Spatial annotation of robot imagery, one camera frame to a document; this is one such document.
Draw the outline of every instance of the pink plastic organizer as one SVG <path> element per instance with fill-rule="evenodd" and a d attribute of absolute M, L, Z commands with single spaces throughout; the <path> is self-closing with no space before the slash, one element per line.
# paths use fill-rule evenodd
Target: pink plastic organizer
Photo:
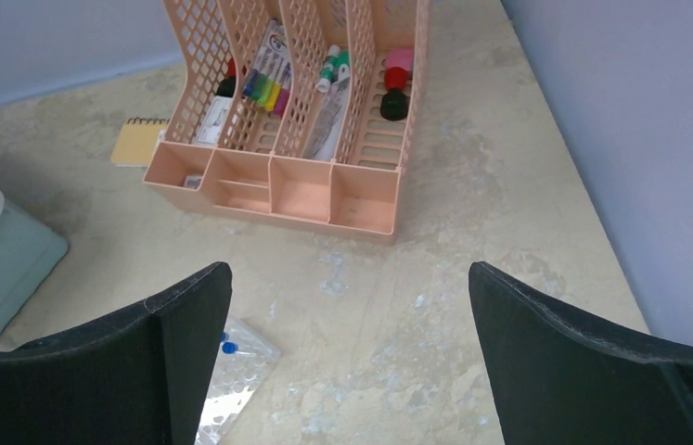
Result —
<path fill-rule="evenodd" d="M 187 67 L 185 90 L 145 184 L 185 211 L 392 244 L 398 192 L 425 82 L 429 0 L 164 0 Z M 237 94 L 216 146 L 192 141 L 229 58 L 250 67 L 270 18 L 291 57 L 289 105 L 268 113 Z M 322 95 L 315 90 L 330 45 L 349 49 L 352 70 L 340 139 L 329 162 L 302 159 Z M 414 47 L 409 114 L 385 121 L 383 60 Z M 197 189 L 182 187 L 200 174 Z"/>

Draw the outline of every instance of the small eraser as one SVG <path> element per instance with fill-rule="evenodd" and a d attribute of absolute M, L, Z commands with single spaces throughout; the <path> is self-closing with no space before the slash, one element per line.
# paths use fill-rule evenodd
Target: small eraser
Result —
<path fill-rule="evenodd" d="M 415 48 L 393 49 L 384 59 L 384 68 L 400 67 L 411 71 L 415 61 Z"/>

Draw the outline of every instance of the lattice side panel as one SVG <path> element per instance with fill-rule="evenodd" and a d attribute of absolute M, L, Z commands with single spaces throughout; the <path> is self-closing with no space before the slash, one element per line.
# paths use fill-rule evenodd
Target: lattice side panel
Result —
<path fill-rule="evenodd" d="M 346 26 L 349 33 L 349 64 L 352 78 L 349 80 L 349 105 L 335 151 L 335 160 L 343 164 L 349 162 L 354 151 L 354 139 L 360 128 L 360 113 L 368 100 L 371 73 L 376 59 L 370 0 L 346 1 Z"/>
<path fill-rule="evenodd" d="M 409 99 L 409 115 L 406 118 L 406 132 L 404 144 L 401 147 L 401 172 L 406 169 L 409 161 L 409 151 L 415 131 L 417 111 L 422 102 L 423 84 L 428 66 L 428 29 L 429 29 L 429 5 L 430 0 L 417 0 L 417 33 L 415 34 L 415 66 L 414 79 L 412 79 L 412 96 Z"/>
<path fill-rule="evenodd" d="M 327 43 L 314 0 L 281 0 L 280 15 L 291 56 L 291 92 L 274 152 L 298 158 L 315 120 L 310 112 L 311 104 L 319 70 L 327 55 Z"/>
<path fill-rule="evenodd" d="M 185 90 L 165 140 L 190 144 L 231 58 L 216 0 L 164 0 L 187 68 Z"/>
<path fill-rule="evenodd" d="M 250 146 L 249 142 L 257 130 L 257 120 L 262 111 L 240 93 L 246 81 L 241 67 L 252 65 L 270 15 L 264 0 L 218 0 L 218 6 L 223 11 L 226 36 L 237 67 L 237 92 L 226 114 L 218 146 L 253 151 L 256 147 Z"/>

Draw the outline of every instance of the blue wall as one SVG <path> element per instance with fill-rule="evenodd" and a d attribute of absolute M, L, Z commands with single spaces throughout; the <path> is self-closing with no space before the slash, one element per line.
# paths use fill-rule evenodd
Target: blue wall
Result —
<path fill-rule="evenodd" d="M 0 1 L 0 104 L 181 60 L 161 0 Z"/>
<path fill-rule="evenodd" d="M 693 0 L 505 0 L 650 330 L 693 345 Z"/>

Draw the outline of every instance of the notebook spiral binding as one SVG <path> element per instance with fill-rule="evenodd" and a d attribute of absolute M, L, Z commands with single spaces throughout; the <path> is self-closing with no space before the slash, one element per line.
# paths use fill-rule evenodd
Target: notebook spiral binding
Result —
<path fill-rule="evenodd" d="M 130 118 L 127 123 L 138 124 L 138 125 L 155 125 L 159 123 L 169 123 L 168 119 L 154 119 L 154 118 Z"/>

